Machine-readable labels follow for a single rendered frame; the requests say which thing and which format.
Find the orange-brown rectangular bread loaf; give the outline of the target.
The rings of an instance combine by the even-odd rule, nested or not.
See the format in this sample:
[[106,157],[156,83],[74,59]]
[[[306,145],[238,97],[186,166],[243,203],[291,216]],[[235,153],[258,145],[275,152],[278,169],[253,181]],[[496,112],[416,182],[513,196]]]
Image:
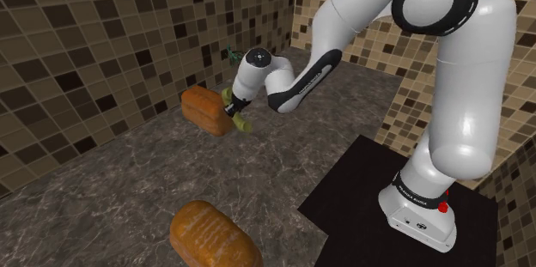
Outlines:
[[215,91],[194,85],[181,95],[184,117],[215,137],[229,133],[234,123],[224,111],[222,96]]

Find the rounded golden bread loaf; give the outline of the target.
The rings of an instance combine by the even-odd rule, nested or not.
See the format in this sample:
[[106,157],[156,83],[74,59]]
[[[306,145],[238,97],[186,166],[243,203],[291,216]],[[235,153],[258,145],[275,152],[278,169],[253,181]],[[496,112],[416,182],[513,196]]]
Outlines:
[[188,267],[264,267],[250,236],[206,201],[191,201],[175,214],[169,239]]

